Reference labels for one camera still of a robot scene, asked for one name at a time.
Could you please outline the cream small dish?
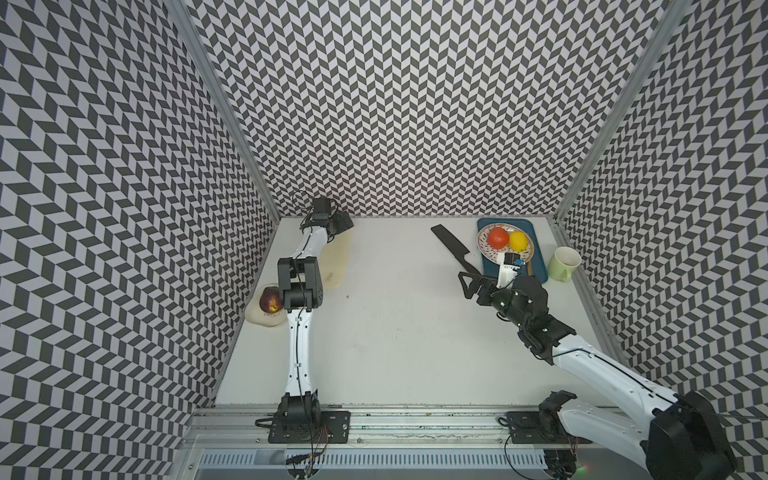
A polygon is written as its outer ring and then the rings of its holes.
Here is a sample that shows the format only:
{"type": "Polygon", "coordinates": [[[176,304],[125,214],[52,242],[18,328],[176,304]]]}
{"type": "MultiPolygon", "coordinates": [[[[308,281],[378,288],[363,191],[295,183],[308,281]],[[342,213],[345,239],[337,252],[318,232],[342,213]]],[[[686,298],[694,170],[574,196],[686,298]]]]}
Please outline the cream small dish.
{"type": "Polygon", "coordinates": [[[263,284],[260,285],[254,294],[252,295],[251,299],[249,300],[248,304],[246,305],[245,311],[244,311],[244,318],[245,321],[262,327],[277,327],[282,324],[284,324],[287,321],[287,313],[286,310],[283,307],[283,310],[276,313],[276,314],[265,314],[262,312],[259,308],[259,296],[264,289],[265,286],[276,286],[277,284],[263,284]]]}

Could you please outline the dark red apple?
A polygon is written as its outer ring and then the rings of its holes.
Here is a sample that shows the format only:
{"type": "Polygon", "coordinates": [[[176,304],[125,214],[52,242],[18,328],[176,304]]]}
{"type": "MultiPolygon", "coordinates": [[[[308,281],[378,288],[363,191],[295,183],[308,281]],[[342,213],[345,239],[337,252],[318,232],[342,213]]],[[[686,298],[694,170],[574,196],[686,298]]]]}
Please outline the dark red apple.
{"type": "Polygon", "coordinates": [[[259,296],[259,308],[265,314],[276,314],[282,311],[280,289],[276,286],[265,286],[259,296]]]}

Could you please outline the black kitchen knife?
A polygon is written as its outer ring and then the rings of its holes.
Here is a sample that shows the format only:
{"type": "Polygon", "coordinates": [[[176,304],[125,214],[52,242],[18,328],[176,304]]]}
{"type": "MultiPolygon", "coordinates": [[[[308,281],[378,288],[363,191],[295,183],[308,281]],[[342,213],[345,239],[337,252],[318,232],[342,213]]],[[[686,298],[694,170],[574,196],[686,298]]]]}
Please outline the black kitchen knife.
{"type": "Polygon", "coordinates": [[[469,249],[452,232],[442,224],[433,226],[431,231],[459,262],[464,272],[481,275],[481,272],[466,259],[469,249]]]}

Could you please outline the aluminium front rail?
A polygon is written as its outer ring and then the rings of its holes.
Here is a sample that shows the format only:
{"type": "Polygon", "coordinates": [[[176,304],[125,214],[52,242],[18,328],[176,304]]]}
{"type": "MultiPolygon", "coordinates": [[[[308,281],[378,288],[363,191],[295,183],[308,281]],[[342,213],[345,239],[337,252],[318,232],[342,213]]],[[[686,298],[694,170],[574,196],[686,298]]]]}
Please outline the aluminium front rail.
{"type": "MultiPolygon", "coordinates": [[[[537,407],[510,405],[352,405],[347,446],[350,448],[494,447],[508,429],[498,419],[508,411],[537,407]]],[[[269,431],[255,421],[267,418],[270,404],[224,404],[197,410],[182,448],[265,448],[269,431]]]]}

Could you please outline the cream plastic cutting board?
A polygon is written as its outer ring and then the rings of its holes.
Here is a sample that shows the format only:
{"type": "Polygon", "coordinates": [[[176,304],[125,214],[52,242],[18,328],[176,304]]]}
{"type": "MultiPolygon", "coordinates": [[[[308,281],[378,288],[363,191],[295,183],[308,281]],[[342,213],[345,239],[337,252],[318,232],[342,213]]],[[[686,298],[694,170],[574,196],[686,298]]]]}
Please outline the cream plastic cutting board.
{"type": "Polygon", "coordinates": [[[337,235],[322,250],[319,267],[323,287],[326,290],[338,288],[344,281],[350,258],[353,232],[348,230],[337,235]]]}

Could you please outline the red tomato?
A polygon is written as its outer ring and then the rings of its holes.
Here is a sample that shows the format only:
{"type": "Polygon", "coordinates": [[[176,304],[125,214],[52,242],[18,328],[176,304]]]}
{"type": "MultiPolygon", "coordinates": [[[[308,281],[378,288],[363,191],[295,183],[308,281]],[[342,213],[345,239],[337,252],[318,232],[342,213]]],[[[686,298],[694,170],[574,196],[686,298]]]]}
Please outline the red tomato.
{"type": "Polygon", "coordinates": [[[508,246],[508,234],[503,227],[493,227],[487,233],[486,242],[495,250],[504,249],[508,246]]]}

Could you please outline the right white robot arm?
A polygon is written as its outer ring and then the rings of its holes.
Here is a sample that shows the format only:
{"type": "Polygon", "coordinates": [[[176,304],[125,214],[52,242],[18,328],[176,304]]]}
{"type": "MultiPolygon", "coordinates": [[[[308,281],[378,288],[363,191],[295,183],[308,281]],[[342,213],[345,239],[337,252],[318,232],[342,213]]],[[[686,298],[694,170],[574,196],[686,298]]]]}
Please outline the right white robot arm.
{"type": "Polygon", "coordinates": [[[516,443],[575,445],[595,442],[644,468],[654,479],[726,479],[737,460],[712,404],[701,394],[680,395],[604,354],[548,309],[548,293],[532,276],[500,286],[490,277],[461,272],[466,298],[495,309],[514,324],[538,360],[570,373],[612,401],[616,412],[595,407],[566,390],[553,391],[538,417],[508,412],[516,443]]]}

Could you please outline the teal rectangular tray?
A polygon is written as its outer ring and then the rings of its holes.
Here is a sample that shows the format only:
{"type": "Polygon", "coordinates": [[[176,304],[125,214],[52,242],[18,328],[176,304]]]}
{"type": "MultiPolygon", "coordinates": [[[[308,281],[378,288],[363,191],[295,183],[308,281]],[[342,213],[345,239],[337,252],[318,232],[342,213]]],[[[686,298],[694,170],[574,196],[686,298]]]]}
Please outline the teal rectangular tray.
{"type": "MultiPolygon", "coordinates": [[[[536,236],[536,232],[534,229],[533,224],[529,220],[525,219],[512,219],[512,218],[481,218],[477,221],[477,229],[479,226],[484,226],[490,223],[510,223],[512,225],[521,227],[526,233],[531,234],[533,237],[533,240],[536,244],[536,253],[534,255],[533,260],[533,272],[534,277],[536,277],[541,283],[545,283],[548,281],[548,273],[547,273],[547,267],[544,262],[544,258],[542,256],[542,252],[538,243],[538,239],[536,236]]],[[[492,264],[490,261],[486,260],[482,256],[482,272],[485,276],[489,277],[497,277],[498,276],[498,265],[492,264]]]]}

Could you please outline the yellow lemon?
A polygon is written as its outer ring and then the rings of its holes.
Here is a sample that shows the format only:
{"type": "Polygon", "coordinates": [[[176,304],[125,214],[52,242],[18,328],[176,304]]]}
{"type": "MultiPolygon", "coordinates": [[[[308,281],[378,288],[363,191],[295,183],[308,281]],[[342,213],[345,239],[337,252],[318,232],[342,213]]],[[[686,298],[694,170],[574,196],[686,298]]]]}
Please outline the yellow lemon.
{"type": "Polygon", "coordinates": [[[529,247],[529,240],[522,231],[510,231],[508,234],[508,245],[512,251],[522,253],[529,247]]]}

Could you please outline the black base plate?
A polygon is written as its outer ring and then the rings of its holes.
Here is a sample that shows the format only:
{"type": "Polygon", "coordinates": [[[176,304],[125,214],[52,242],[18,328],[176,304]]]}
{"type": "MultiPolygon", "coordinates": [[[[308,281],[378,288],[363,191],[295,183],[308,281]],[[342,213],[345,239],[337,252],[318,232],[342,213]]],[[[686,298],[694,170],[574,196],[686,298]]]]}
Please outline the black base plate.
{"type": "Polygon", "coordinates": [[[551,413],[509,411],[504,414],[504,423],[514,444],[592,444],[588,439],[569,434],[560,419],[551,413]]]}
{"type": "Polygon", "coordinates": [[[343,410],[322,411],[318,420],[310,422],[304,413],[288,417],[276,414],[269,428],[270,444],[308,444],[310,442],[346,444],[349,439],[351,413],[343,410]]]}

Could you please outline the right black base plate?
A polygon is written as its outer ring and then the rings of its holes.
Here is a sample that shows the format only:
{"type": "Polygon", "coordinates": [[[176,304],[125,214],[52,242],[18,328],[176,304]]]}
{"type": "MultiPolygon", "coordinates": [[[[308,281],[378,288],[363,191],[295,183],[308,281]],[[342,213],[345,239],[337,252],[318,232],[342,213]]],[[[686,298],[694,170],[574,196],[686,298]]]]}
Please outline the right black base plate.
{"type": "Polygon", "coordinates": [[[514,444],[592,444],[588,439],[569,434],[560,419],[551,413],[509,411],[504,414],[504,423],[514,444]]]}

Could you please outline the light green mug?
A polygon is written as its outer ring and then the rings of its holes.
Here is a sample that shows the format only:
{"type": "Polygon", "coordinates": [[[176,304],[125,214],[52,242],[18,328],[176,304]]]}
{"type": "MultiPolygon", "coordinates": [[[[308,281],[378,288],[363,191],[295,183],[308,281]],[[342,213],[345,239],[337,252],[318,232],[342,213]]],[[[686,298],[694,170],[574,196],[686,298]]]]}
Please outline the light green mug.
{"type": "Polygon", "coordinates": [[[581,255],[571,247],[558,247],[551,257],[547,271],[550,280],[570,282],[582,263],[581,255]]]}

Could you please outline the patterned round plate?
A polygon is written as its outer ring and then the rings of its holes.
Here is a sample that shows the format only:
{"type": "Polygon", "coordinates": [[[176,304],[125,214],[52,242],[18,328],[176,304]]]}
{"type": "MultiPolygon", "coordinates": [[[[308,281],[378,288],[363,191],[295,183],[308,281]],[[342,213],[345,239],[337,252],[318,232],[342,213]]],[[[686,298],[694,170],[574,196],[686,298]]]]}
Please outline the patterned round plate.
{"type": "Polygon", "coordinates": [[[510,223],[490,223],[478,227],[477,247],[481,255],[492,264],[498,265],[500,254],[517,254],[520,259],[530,262],[536,253],[536,244],[531,234],[510,223]]]}

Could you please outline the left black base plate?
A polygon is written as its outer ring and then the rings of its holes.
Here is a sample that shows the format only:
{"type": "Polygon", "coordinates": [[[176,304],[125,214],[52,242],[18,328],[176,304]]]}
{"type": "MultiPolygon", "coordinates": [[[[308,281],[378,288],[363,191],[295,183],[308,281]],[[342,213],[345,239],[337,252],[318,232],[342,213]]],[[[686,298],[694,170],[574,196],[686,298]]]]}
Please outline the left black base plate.
{"type": "Polygon", "coordinates": [[[349,439],[351,413],[343,410],[322,411],[318,420],[310,422],[304,413],[288,417],[276,414],[269,428],[270,444],[308,444],[310,442],[346,444],[349,439]]]}

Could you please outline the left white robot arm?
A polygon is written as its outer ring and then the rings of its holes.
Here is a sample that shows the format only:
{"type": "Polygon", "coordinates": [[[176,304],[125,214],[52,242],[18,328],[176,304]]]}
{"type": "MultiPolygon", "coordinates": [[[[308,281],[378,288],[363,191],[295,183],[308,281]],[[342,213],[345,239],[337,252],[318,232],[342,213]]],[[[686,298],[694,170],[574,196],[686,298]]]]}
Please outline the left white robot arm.
{"type": "Polygon", "coordinates": [[[321,408],[310,375],[309,344],[312,316],[324,299],[320,254],[337,235],[352,227],[347,212],[328,198],[316,198],[300,224],[302,239],[297,249],[278,260],[277,290],[289,325],[289,375],[286,392],[272,418],[255,422],[269,430],[273,444],[348,441],[351,413],[321,408]]]}

